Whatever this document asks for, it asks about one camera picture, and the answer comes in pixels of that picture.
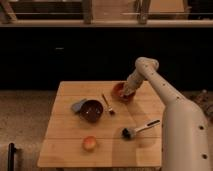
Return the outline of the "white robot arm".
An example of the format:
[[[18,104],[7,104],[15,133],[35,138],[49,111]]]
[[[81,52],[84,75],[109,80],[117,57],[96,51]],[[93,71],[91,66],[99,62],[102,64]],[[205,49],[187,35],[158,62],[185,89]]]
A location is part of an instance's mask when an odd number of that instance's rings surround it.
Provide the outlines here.
[[[203,110],[158,72],[156,59],[139,57],[121,90],[135,93],[147,80],[165,105],[162,117],[161,171],[211,171],[206,119]]]

